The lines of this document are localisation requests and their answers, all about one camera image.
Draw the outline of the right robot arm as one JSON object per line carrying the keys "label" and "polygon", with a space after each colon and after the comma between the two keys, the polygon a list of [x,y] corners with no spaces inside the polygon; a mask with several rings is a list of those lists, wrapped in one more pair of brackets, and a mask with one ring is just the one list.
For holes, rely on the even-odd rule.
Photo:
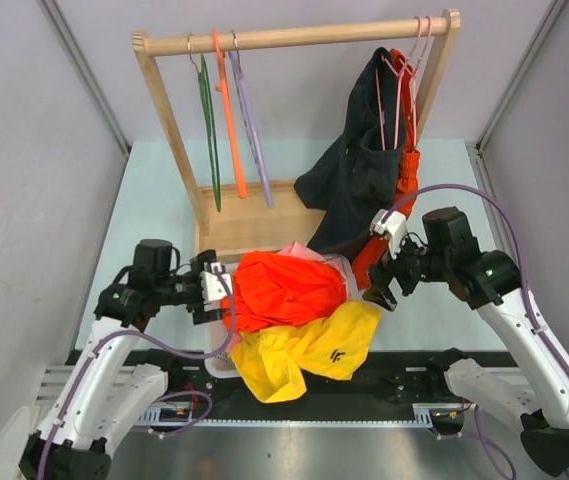
{"label": "right robot arm", "polygon": [[379,211],[370,232],[385,251],[368,270],[365,300],[389,311],[397,306],[390,290],[404,296],[419,283],[444,283],[498,335],[526,378],[518,389],[488,372],[456,348],[433,357],[425,376],[427,393],[437,401],[461,397],[515,431],[529,458],[546,474],[569,470],[569,357],[525,287],[521,272],[506,253],[483,252],[467,216],[456,207],[422,218],[427,242],[410,239],[406,218]]}

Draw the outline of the orange plastic hanger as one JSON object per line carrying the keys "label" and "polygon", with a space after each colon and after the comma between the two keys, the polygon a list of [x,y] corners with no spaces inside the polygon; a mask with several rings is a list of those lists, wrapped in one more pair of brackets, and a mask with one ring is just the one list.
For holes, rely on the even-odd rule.
{"label": "orange plastic hanger", "polygon": [[223,108],[224,108],[227,134],[228,134],[228,140],[231,152],[235,186],[238,197],[240,199],[246,199],[248,191],[246,187],[242,162],[239,153],[239,147],[237,143],[237,135],[235,131],[234,116],[233,116],[231,97],[228,85],[228,75],[225,63],[225,54],[221,48],[220,37],[216,29],[212,30],[212,38],[213,38],[214,50],[218,65],[218,75],[219,75],[219,84],[216,86],[216,90],[222,95],[223,99]]}

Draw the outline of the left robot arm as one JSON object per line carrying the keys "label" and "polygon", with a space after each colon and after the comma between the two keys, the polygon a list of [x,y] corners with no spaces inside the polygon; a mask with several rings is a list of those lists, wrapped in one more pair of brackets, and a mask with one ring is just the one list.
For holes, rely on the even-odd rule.
{"label": "left robot arm", "polygon": [[145,333],[161,308],[183,306],[196,324],[220,320],[232,280],[213,250],[179,270],[169,241],[144,239],[133,261],[100,293],[76,364],[49,413],[29,436],[18,468],[26,479],[105,479],[122,440],[156,402],[182,399],[212,409],[209,394],[188,385],[181,351]]}

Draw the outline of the bright orange shorts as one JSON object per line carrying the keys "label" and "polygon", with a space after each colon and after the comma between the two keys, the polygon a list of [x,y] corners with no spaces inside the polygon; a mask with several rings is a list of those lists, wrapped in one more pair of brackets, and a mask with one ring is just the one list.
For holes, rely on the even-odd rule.
{"label": "bright orange shorts", "polygon": [[299,327],[330,316],[348,299],[343,276],[333,266],[260,251],[242,257],[232,289],[236,323],[227,311],[223,324],[237,333]]}

